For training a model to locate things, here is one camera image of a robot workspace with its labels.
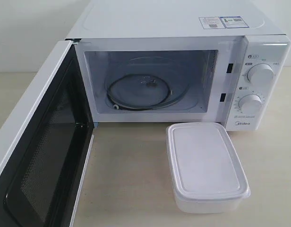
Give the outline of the white warning label sticker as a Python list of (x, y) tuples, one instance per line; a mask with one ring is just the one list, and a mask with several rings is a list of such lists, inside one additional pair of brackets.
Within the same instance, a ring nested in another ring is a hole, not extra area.
[(219, 17), (199, 17), (203, 29), (225, 29)]

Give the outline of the upper white power knob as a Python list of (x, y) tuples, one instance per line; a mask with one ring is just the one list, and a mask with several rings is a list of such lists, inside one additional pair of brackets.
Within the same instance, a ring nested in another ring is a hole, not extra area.
[(274, 79), (274, 71), (268, 64), (258, 64), (253, 66), (247, 73), (248, 81), (256, 86), (263, 87), (269, 85)]

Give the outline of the white plastic lidded container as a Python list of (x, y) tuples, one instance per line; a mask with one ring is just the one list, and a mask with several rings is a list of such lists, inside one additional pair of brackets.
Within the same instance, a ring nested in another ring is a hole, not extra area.
[(172, 188), (185, 213), (235, 210), (250, 187), (225, 128), (215, 122), (176, 123), (166, 129)]

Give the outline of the white Midea microwave body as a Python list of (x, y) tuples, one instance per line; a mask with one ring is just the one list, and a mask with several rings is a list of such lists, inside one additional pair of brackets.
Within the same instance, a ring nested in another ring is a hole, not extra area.
[[(241, 16), (249, 28), (203, 29), (199, 17)], [(218, 122), (227, 131), (256, 130), (291, 47), (288, 36), (248, 0), (93, 0), (67, 40), (75, 50), (94, 123)], [(164, 57), (186, 67), (191, 87), (174, 105), (154, 110), (115, 109), (106, 80), (138, 57)], [(247, 79), (268, 64), (273, 81), (256, 87)], [(261, 98), (256, 114), (238, 102)]]

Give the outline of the lower white timer knob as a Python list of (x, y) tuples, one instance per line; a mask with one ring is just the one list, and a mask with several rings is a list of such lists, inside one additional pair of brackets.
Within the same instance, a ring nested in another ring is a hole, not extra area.
[(261, 98), (258, 95), (250, 94), (244, 96), (238, 102), (239, 109), (245, 114), (256, 114), (263, 107)]

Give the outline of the blue energy label sticker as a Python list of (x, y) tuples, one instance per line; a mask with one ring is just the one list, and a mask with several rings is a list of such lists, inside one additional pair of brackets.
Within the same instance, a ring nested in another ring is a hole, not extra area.
[(225, 28), (249, 28), (241, 16), (219, 17)]

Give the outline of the glass turntable plate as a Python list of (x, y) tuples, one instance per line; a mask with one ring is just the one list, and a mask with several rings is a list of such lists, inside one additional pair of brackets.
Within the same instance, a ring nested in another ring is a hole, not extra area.
[(191, 83), (186, 67), (175, 60), (138, 57), (111, 71), (106, 94), (117, 110), (154, 110), (179, 102)]

